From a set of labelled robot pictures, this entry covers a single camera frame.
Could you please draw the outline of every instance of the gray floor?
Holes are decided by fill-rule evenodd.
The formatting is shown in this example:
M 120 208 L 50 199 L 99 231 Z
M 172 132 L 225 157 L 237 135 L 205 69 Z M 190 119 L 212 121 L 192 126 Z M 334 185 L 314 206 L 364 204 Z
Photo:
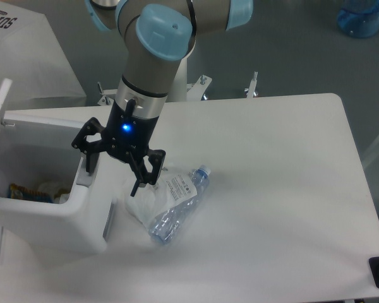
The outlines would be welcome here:
M 46 14 L 89 104 L 98 100 L 97 81 L 117 87 L 128 53 L 117 31 L 97 31 L 83 1 L 7 2 Z M 261 96 L 336 93 L 363 152 L 379 133 L 379 33 L 370 39 L 340 33 L 341 2 L 255 0 L 249 24 L 198 39 L 189 81 L 207 74 L 214 79 L 211 98 L 242 97 L 257 70 Z

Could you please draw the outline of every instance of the white box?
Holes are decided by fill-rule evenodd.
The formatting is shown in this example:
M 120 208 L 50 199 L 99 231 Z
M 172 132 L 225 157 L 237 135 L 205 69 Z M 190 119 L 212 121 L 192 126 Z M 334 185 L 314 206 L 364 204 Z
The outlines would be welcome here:
M 106 248 L 114 209 L 107 165 L 99 161 L 92 175 L 85 172 L 81 153 L 71 146 L 82 123 L 22 114 L 4 116 L 11 80 L 0 90 L 0 224 L 26 241 L 85 253 Z M 9 199 L 11 183 L 36 189 L 42 182 L 71 185 L 63 204 Z

